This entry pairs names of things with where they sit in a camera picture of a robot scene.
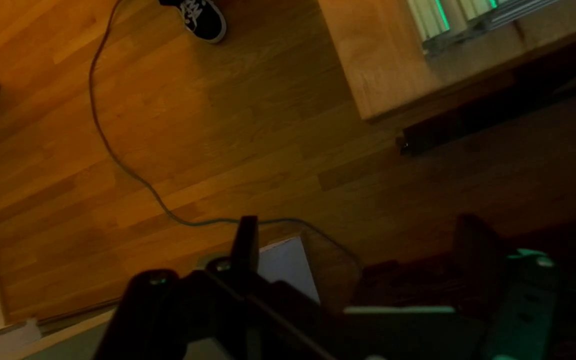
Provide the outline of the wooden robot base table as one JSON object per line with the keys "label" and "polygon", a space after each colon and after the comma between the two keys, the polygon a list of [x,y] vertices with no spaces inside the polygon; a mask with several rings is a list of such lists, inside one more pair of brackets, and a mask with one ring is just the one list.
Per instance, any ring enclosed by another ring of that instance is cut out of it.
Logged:
{"label": "wooden robot base table", "polygon": [[317,0],[355,111],[422,154],[576,95],[576,0]]}

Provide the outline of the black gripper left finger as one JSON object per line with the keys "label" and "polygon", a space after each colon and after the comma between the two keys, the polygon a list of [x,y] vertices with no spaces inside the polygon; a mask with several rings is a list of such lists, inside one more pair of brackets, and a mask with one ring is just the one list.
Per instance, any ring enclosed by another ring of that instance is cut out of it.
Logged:
{"label": "black gripper left finger", "polygon": [[258,219],[238,220],[228,256],[203,270],[135,274],[93,360],[183,360],[215,341],[233,360],[340,360],[331,319],[286,283],[258,274]]}

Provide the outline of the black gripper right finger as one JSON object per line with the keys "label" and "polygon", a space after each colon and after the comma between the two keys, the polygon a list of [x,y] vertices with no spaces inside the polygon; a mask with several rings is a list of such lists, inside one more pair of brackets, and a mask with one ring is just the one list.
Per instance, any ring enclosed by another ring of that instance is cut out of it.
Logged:
{"label": "black gripper right finger", "polygon": [[348,312],[385,360],[576,360],[576,222],[505,239],[466,214],[446,254],[366,268]]}

